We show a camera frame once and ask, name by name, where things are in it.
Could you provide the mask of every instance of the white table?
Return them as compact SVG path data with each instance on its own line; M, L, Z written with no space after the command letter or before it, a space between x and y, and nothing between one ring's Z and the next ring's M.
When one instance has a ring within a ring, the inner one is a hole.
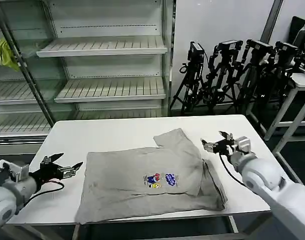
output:
M39 169L39 164L44 156L58 153L64 153L64 155L56 162L57 164L72 166L81 161L86 163L88 152L157 147L153 137L176 128L182 128L199 148L202 157L211 160L228 198L225 210L194 210L115 221L131 222L233 216L270 210L269 206L260 197L234 181L225 171L219 156L204 151L200 141L201 138L210 142L221 140L219 131L232 133L235 138L247 136L251 140L252 151L259 158L277 162L243 115L60 121L54 125L34 157L30 165L30 171ZM242 179L227 161L226 165L234 176L239 180ZM76 176L62 181L65 184L63 190L35 198L8 223L47 226L75 224L75 215L83 191L85 169L86 164L83 164ZM48 183L42 187L41 191L54 188L57 188L57 185Z

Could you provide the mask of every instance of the metal shelving unit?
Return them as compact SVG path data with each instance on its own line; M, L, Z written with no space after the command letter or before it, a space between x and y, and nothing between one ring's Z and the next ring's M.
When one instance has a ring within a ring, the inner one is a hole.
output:
M0 66L0 143L59 120L168 113L174 0L0 1L20 71Z
M44 80L40 91L46 101L51 101L58 93L60 83L57 80ZM0 105L37 104L32 90L26 81L0 81Z
M0 114L0 138L45 136L50 129L42 112Z
M100 55L164 54L167 47L159 35L59 38L37 51L40 58Z
M69 80L56 103L165 99L161 77L123 77Z
M54 101L74 104L77 119L167 115L173 9L173 0L48 1L53 40L36 54L64 63Z
M80 111L77 120L95 119L136 119L136 118L160 118L163 117L161 109L130 109L130 110L103 110Z

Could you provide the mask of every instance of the gray t-shirt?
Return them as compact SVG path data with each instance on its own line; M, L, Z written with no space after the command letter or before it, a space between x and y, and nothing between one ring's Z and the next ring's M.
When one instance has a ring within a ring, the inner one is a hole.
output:
M181 129L154 140L159 148L88 154L78 223L224 209L216 174Z

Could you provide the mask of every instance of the white wall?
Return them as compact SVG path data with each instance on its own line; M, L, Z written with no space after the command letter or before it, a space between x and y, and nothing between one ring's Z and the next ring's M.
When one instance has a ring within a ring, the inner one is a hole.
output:
M276 25L270 38L269 43L271 45L274 45L277 41L287 41L293 16L305 19L305 0L283 1Z
M200 43L210 56L220 42L243 40L245 45L247 39L259 40L273 3L274 0L177 0L172 96L184 78L179 69L187 62L191 41ZM208 72L206 67L204 79ZM173 109L180 107L177 101Z

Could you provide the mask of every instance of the black cable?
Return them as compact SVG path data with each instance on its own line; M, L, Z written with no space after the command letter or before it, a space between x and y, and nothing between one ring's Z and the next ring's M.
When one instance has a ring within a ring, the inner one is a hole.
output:
M57 188L57 189L49 190L49 191L43 191L43 192L40 192L40 193L36 194L35 196L31 197L31 198L28 200L28 202L26 202L26 203L24 204L24 207L25 207L28 203L30 203L31 200L33 200L34 198L39 197L40 195L53 193L53 192L62 190L62 189L64 189L64 187L65 187L65 185L64 185L63 183L59 182L59 181L48 181L48 182L46 182L46 184L47 184L47 183L58 184L58 185L60 185L61 187L60 187L60 188Z
M203 51L204 55L206 56L206 59L207 59L207 64L209 65L209 59L208 59L208 56L207 56L207 53L206 51Z
M245 184L243 184L241 181L239 181L237 178L235 178L232 174L231 174L231 172L228 170L228 168L226 167L226 164L225 164L225 162L224 162L224 160L223 160L223 158L222 158L222 156L219 154L219 157L220 157L220 160L221 160L221 163L222 163L222 165L224 166L224 169L226 169L226 171L227 171L227 173L229 174L229 176L231 176L232 177L232 179L234 179L237 183L239 183L240 185L242 185L242 186L244 186L245 187Z

